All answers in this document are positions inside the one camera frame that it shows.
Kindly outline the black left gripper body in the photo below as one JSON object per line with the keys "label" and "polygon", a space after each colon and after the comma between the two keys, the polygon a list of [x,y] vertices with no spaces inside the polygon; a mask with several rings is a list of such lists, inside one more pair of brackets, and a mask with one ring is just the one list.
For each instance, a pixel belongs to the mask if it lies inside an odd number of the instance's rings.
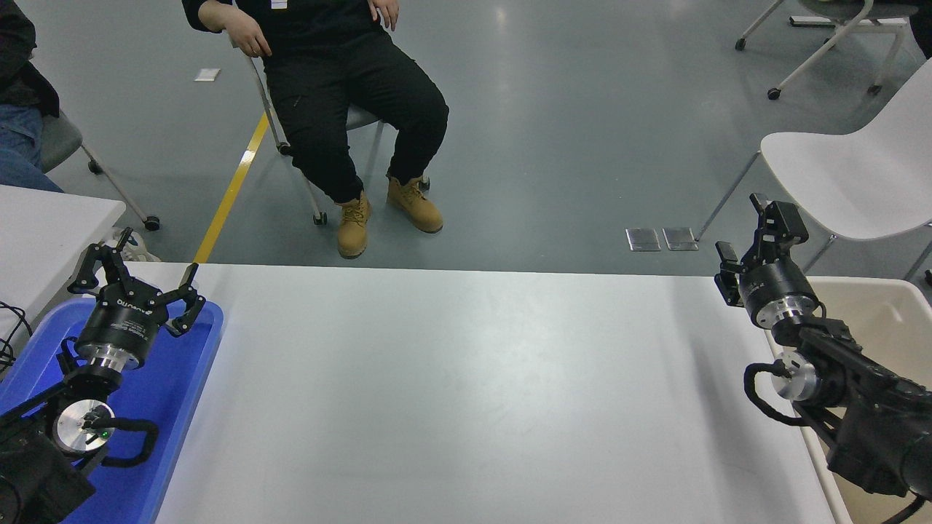
{"label": "black left gripper body", "polygon": [[76,341],[76,350],[110,345],[126,352],[149,352],[159,328],[167,321],[166,306],[149,302],[160,290],[142,281],[104,285],[87,324]]}

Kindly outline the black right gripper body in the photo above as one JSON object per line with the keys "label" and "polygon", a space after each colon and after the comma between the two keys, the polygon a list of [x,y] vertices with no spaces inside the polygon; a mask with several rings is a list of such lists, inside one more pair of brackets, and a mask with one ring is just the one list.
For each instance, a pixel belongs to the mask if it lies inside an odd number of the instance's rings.
{"label": "black right gripper body", "polygon": [[819,300],[792,260],[776,260],[749,269],[738,278],[739,296],[753,325],[776,325],[782,319],[810,316]]}

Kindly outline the person's right hand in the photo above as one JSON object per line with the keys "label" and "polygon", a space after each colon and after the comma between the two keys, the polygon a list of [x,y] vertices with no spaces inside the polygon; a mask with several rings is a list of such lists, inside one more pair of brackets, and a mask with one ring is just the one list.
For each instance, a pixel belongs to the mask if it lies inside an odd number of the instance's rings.
{"label": "person's right hand", "polygon": [[221,25],[235,46],[248,57],[271,57],[271,47],[259,24],[242,10],[229,6]]}

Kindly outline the person's left hand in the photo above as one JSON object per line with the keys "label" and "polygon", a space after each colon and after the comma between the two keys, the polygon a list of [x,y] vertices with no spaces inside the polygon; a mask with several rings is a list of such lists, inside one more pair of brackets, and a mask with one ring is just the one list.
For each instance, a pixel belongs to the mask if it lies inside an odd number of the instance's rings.
{"label": "person's left hand", "polygon": [[381,23],[390,32],[396,30],[400,16],[399,1],[373,0],[368,1],[368,7],[373,21]]}

